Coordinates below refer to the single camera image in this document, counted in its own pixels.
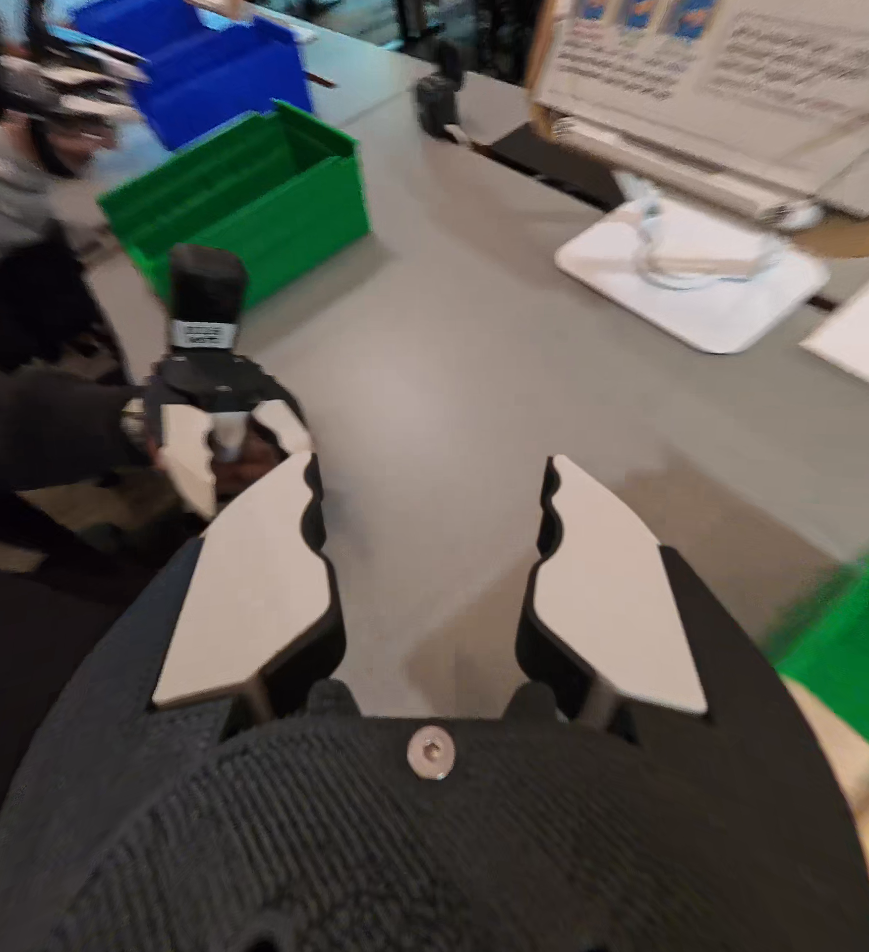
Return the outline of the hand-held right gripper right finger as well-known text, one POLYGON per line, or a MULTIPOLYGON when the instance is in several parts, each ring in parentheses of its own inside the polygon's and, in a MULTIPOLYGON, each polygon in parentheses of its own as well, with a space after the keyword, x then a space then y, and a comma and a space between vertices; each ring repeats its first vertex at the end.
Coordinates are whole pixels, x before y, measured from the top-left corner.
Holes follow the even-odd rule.
POLYGON ((516 661, 550 689, 566 722, 606 727, 643 705, 708 714, 685 623, 657 537, 566 455, 547 458, 537 559, 516 632, 516 661))

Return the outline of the instruction sheet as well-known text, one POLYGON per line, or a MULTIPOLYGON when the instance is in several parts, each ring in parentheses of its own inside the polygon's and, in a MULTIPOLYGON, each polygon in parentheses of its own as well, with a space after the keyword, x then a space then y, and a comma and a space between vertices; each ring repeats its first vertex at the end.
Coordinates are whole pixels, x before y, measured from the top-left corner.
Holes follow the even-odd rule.
POLYGON ((869 218, 869 1, 558 6, 538 105, 869 218))

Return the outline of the person's left forearm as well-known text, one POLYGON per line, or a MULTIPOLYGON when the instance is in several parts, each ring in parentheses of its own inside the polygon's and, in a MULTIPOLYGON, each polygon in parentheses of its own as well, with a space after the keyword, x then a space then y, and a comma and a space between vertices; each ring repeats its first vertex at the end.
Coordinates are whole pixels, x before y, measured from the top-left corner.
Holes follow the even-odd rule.
POLYGON ((0 372, 0 491, 72 484, 152 460, 137 387, 47 368, 0 372))

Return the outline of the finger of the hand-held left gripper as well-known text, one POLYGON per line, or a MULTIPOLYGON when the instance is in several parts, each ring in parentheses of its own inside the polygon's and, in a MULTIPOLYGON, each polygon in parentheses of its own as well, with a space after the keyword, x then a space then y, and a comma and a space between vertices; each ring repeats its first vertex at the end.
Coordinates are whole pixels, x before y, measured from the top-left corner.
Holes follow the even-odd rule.
POLYGON ((212 521, 217 511, 210 444, 213 417, 193 406, 162 406, 160 425, 158 466, 185 508, 204 521, 212 521))
POLYGON ((285 456, 315 452, 309 429, 285 400, 266 400, 254 408, 254 422, 285 456))

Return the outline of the wood-edged desk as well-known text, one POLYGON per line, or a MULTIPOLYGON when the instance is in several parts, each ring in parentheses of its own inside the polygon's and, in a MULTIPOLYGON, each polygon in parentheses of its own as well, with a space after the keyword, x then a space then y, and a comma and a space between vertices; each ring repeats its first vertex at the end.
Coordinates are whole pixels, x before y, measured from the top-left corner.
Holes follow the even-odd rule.
POLYGON ((401 96, 410 94, 418 80, 433 74, 433 65, 391 52, 362 40, 268 9, 257 19, 289 30, 309 85, 315 115, 344 128, 401 96))

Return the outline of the blue plastic bin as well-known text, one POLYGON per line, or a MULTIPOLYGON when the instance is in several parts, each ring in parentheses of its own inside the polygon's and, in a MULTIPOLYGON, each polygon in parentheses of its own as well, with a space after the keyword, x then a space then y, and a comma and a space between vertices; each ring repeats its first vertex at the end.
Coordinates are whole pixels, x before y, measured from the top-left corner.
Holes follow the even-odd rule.
POLYGON ((147 80, 131 94, 167 151, 246 113, 270 113, 276 101, 314 113, 295 37, 268 19, 214 29, 183 1, 100 1, 75 9, 71 23, 144 59, 147 80))

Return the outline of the black desk strip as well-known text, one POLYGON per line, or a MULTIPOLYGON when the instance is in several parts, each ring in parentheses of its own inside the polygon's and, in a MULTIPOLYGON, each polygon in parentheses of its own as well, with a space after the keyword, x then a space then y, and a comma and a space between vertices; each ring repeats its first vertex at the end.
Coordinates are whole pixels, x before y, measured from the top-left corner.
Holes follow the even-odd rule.
POLYGON ((626 199, 610 168, 542 138, 528 123, 491 143, 493 161, 604 212, 626 199))

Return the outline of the grey desk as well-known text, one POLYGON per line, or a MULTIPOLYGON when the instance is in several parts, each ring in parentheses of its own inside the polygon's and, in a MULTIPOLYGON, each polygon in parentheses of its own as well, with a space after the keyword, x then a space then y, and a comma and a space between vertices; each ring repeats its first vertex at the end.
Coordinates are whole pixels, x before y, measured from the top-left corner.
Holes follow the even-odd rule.
POLYGON ((303 405, 364 712, 494 717, 566 454, 753 637, 869 550, 869 387, 804 351, 805 306, 737 356, 691 351, 561 273, 591 206, 428 138, 412 93, 341 128, 373 232, 249 315, 303 405))

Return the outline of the person's left hand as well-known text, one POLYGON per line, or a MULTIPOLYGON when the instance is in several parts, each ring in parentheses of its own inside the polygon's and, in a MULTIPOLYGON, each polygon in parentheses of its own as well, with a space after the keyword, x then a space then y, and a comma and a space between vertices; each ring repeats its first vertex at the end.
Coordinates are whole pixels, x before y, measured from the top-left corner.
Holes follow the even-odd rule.
POLYGON ((248 427, 235 459, 224 461, 220 453, 214 453, 211 463, 215 495, 220 502, 239 495, 287 458, 274 436, 255 423, 248 427))

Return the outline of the white document stand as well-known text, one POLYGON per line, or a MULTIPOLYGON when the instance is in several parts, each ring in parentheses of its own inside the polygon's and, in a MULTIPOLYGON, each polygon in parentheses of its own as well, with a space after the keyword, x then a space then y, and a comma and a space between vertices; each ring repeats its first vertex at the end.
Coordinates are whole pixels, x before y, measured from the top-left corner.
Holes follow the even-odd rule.
POLYGON ((567 276, 691 348, 745 351, 829 279, 828 260, 869 256, 869 218, 708 170, 531 97, 560 2, 547 2, 527 71, 547 141, 611 169, 625 201, 555 254, 567 276))

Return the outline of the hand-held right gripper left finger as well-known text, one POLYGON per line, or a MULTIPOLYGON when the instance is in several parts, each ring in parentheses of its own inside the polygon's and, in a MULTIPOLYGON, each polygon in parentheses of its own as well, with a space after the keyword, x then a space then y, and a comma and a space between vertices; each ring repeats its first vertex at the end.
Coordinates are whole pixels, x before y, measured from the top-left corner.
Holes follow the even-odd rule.
POLYGON ((336 573, 324 552, 317 455, 296 453, 207 528, 157 678, 158 710, 238 700, 255 720, 300 711, 344 659, 336 573))

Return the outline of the black power adapter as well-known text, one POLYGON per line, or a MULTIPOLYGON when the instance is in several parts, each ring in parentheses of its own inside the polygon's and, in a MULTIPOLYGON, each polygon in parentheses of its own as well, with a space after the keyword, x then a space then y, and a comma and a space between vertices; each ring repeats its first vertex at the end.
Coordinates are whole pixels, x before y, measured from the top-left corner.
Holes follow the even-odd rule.
POLYGON ((457 113, 457 83, 442 74, 417 80, 414 86, 416 117, 420 128, 431 138, 457 141, 460 128, 457 113))

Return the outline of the green plastic bin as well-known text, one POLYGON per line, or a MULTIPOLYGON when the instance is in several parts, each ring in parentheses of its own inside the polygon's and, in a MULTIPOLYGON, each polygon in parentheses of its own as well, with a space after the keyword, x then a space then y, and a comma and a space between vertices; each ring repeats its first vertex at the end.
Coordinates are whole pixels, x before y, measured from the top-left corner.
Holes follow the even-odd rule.
POLYGON ((869 809, 869 553, 789 609, 763 652, 852 810, 869 809))
POLYGON ((281 100, 236 117, 97 205, 164 303, 177 244, 238 256, 253 307, 371 230, 357 140, 281 100))

